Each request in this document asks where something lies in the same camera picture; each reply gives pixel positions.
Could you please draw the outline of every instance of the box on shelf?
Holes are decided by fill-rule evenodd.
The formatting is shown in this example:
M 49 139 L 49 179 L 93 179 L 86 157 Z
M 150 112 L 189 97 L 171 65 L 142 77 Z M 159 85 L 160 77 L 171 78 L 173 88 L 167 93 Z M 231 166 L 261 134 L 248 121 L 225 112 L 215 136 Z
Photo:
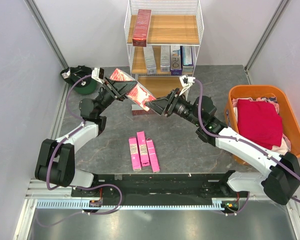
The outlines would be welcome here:
M 179 45 L 170 46 L 170 71 L 172 76 L 182 75 L 181 47 Z
M 148 45 L 143 48 L 144 53 L 144 61 L 146 67 L 146 74 L 156 74 L 157 73 L 157 66 L 155 60 L 154 50 L 151 45 Z
M 151 21 L 151 10 L 139 9 L 132 35 L 132 45 L 135 47 L 146 47 L 149 25 Z
M 191 46 L 182 46 L 182 70 L 185 73 L 194 71 L 194 59 Z
M 132 113 L 132 116 L 156 114 L 152 109 L 150 109 L 149 111 L 146 111 L 142 107 L 140 107 L 138 104 L 131 105 L 131 113 Z
M 170 46 L 169 45 L 161 45 L 160 69 L 161 72 L 164 73 L 170 72 Z

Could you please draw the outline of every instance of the shelf board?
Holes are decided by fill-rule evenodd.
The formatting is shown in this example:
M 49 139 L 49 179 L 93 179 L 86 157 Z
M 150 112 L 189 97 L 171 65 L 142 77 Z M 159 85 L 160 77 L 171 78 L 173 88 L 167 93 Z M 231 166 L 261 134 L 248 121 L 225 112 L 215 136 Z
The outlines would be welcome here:
M 164 97 L 176 88 L 182 89 L 177 76 L 139 76 L 141 83 L 155 98 Z
M 163 72 L 160 68 L 160 56 L 161 46 L 153 46 L 153 54 L 156 65 L 156 74 L 170 75 L 170 72 Z M 133 63 L 132 63 L 132 74 L 147 74 L 146 61 L 144 48 L 142 46 L 136 46 L 134 48 Z M 182 72 L 182 74 L 192 75 L 192 72 Z
M 132 44 L 132 35 L 137 15 L 131 16 L 128 44 Z M 152 15 L 147 44 L 151 45 L 199 45 L 197 20 L 195 15 Z

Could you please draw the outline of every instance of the red box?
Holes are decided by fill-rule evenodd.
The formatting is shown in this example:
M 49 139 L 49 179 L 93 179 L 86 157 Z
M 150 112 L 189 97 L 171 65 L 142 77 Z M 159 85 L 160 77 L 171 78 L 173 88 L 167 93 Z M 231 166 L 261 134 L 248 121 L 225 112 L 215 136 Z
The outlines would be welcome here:
M 139 153 L 142 167 L 146 167 L 150 165 L 148 149 L 146 144 L 146 136 L 144 131 L 138 131 L 136 133 L 136 137 L 138 139 L 139 145 Z
M 139 9 L 136 16 L 132 35 L 132 45 L 135 47 L 146 47 L 147 37 L 151 20 L 151 10 Z

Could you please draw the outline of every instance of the metal frame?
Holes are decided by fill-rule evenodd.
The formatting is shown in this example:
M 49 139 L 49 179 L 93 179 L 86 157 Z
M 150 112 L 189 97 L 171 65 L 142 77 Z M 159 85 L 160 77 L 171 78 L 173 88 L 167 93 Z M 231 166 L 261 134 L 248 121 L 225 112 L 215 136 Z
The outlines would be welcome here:
M 56 139 L 60 135 L 62 122 L 64 120 L 66 112 L 66 98 L 69 92 L 70 86 L 67 83 L 64 83 L 62 95 L 59 101 L 59 106 L 56 112 L 55 120 L 53 127 L 51 129 L 51 139 Z
M 256 61 L 256 58 L 258 57 L 259 53 L 261 52 L 261 50 L 263 49 L 265 43 L 267 42 L 270 34 L 272 33 L 272 31 L 274 30 L 280 16 L 282 15 L 282 13 L 284 12 L 284 10 L 286 9 L 286 7 L 288 6 L 288 3 L 290 2 L 290 0 L 281 0 L 281 2 L 279 3 L 278 7 L 276 8 L 271 20 L 269 21 L 268 25 L 266 26 L 258 44 L 256 45 L 250 59 L 248 60 L 246 66 L 244 67 L 244 69 L 248 72 L 252 65 L 254 64 L 254 62 Z
M 26 240 L 28 239 L 31 224 L 35 215 L 37 206 L 36 199 L 26 199 L 23 203 L 20 213 L 19 221 L 17 223 L 13 240 Z
M 300 210 L 296 201 L 289 201 L 286 205 L 289 217 L 292 223 L 293 231 L 296 239 L 300 240 Z
M 66 69 L 68 67 L 67 61 L 65 57 L 63 56 L 60 48 L 58 47 L 58 44 L 56 40 L 54 39 L 54 36 L 52 35 L 44 17 L 42 16 L 37 4 L 34 0 L 24 0 L 27 6 L 29 7 L 29 10 L 31 11 L 33 17 L 35 18 L 36 22 L 38 23 L 39 27 L 41 28 L 46 40 L 49 42 L 52 50 L 54 51 L 55 55 L 59 59 L 62 67 Z

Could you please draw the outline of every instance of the red towel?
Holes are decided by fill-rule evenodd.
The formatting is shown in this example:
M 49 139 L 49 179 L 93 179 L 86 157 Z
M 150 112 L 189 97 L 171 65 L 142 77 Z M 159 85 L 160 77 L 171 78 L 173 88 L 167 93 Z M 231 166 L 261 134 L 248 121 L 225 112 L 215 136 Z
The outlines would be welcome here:
M 272 104 L 239 99 L 237 109 L 240 135 L 269 150 L 281 146 L 282 119 Z

